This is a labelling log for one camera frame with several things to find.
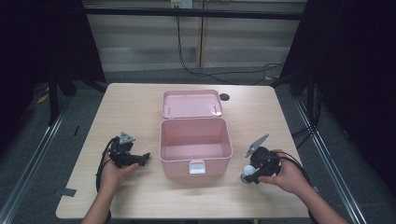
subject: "table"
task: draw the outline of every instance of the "table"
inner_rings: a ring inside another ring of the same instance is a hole
[[[165,91],[216,90],[230,95],[222,101],[233,156],[222,176],[170,179],[159,158]],[[300,160],[282,109],[271,87],[232,85],[121,84],[108,86],[76,166],[67,184],[74,197],[63,196],[56,215],[83,218],[95,196],[95,174],[107,142],[120,132],[136,138],[132,153],[151,153],[144,167],[128,176],[111,205],[114,218],[276,218],[308,217],[293,194],[265,184],[240,180],[249,163],[249,145],[269,133],[263,146],[282,148]]]

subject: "light wood tabletop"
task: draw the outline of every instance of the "light wood tabletop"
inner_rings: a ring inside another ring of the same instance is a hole
[[[167,178],[159,158],[163,93],[215,90],[227,93],[221,101],[233,155],[222,176]],[[119,188],[111,213],[114,218],[273,218],[308,217],[293,194],[260,183],[245,184],[240,175],[249,164],[251,143],[269,133],[262,144],[281,148],[298,161],[276,93],[271,87],[180,84],[111,84],[97,111],[87,139],[67,184],[74,197],[63,196],[56,215],[83,218],[95,196],[95,174],[108,141],[126,132],[136,141],[132,154],[151,153],[146,166],[130,174]]]

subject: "forearm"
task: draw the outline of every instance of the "forearm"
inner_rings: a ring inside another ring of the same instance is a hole
[[[297,196],[305,204],[318,223],[347,223],[312,188],[307,188],[298,193]]]
[[[105,223],[113,197],[114,192],[99,190],[99,193],[96,195],[90,210],[82,219],[81,223]]]

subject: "pink plastic container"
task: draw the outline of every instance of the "pink plastic container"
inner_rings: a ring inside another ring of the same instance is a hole
[[[233,155],[217,91],[163,95],[160,159],[167,177],[223,175]]]

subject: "person's left hand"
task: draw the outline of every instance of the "person's left hand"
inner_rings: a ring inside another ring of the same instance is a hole
[[[115,193],[117,188],[123,183],[126,176],[133,172],[138,166],[138,163],[134,163],[125,168],[119,168],[114,164],[113,161],[110,160],[108,156],[108,152],[105,155],[104,165],[102,171],[102,179],[99,190],[105,190]]]

